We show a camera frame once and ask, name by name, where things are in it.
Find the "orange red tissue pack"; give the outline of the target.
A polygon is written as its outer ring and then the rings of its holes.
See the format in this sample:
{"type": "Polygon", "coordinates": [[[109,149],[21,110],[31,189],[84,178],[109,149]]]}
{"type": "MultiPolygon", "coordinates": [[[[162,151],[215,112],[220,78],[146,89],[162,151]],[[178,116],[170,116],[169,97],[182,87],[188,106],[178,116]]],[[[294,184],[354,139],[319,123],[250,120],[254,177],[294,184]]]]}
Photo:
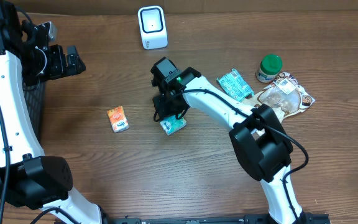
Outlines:
{"type": "Polygon", "coordinates": [[[112,126],[112,130],[115,133],[129,129],[129,123],[125,116],[123,106],[118,106],[116,108],[108,110],[107,114],[112,126]]]}

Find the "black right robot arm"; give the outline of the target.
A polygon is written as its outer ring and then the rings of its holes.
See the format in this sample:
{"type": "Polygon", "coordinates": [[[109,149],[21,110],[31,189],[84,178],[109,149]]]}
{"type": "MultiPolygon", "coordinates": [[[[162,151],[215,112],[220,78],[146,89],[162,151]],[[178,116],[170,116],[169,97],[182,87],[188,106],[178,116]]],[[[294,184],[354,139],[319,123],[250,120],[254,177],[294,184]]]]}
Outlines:
{"type": "Polygon", "coordinates": [[[290,175],[290,154],[296,141],[288,136],[273,109],[240,103],[213,86],[207,78],[188,67],[181,71],[166,57],[150,70],[154,121],[168,116],[181,119],[190,109],[198,109],[229,131],[240,166],[260,182],[268,201],[270,223],[302,223],[303,209],[296,201],[290,175]]]}

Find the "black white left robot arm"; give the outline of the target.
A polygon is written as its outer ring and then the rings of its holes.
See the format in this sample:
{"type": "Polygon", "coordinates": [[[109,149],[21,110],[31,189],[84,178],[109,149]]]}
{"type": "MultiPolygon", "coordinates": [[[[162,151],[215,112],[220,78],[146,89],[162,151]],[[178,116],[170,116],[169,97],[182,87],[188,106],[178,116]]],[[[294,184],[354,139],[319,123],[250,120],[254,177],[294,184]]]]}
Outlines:
{"type": "Polygon", "coordinates": [[[30,120],[25,93],[86,67],[75,46],[55,43],[51,22],[19,19],[0,0],[0,204],[51,213],[63,223],[107,223],[108,215],[73,185],[67,161],[46,156],[30,120]]]}

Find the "beige clear plastic pouch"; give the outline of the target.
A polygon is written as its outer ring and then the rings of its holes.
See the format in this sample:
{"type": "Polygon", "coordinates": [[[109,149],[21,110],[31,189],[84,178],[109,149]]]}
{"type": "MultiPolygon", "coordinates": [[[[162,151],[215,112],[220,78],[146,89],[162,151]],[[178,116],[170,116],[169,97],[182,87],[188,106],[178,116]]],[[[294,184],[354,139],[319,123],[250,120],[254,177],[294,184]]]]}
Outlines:
{"type": "Polygon", "coordinates": [[[306,111],[314,102],[315,99],[288,72],[279,73],[262,91],[242,100],[243,104],[255,108],[262,104],[271,107],[280,122],[306,111]]]}

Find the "green cap white bottle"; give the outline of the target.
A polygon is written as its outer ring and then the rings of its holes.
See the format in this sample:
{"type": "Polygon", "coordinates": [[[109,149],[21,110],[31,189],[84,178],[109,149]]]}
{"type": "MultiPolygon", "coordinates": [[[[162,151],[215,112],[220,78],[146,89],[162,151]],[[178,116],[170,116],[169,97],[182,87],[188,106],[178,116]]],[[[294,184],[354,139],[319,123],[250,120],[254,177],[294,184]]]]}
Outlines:
{"type": "Polygon", "coordinates": [[[262,83],[270,83],[281,72],[282,59],[275,54],[266,55],[255,73],[256,78],[262,83]]]}

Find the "green toilet tissue wipes pack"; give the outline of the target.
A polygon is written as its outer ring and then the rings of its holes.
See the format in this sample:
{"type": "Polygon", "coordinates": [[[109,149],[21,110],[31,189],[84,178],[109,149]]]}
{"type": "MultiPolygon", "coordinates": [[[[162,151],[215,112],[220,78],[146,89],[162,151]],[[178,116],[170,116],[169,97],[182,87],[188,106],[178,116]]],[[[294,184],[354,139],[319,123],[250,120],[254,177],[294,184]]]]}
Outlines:
{"type": "Polygon", "coordinates": [[[217,78],[216,81],[227,95],[237,101],[242,101],[254,96],[254,91],[250,85],[235,68],[221,78],[217,78]]]}

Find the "teal Kleenex tissue pack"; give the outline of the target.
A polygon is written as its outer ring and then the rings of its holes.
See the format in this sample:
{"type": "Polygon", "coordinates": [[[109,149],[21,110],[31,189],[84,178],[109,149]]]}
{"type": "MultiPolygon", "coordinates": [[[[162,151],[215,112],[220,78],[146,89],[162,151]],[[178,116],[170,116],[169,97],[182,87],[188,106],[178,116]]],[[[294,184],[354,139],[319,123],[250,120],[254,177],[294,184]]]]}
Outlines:
{"type": "Polygon", "coordinates": [[[170,136],[186,126],[184,118],[176,119],[175,115],[169,116],[160,122],[162,129],[170,136]]]}

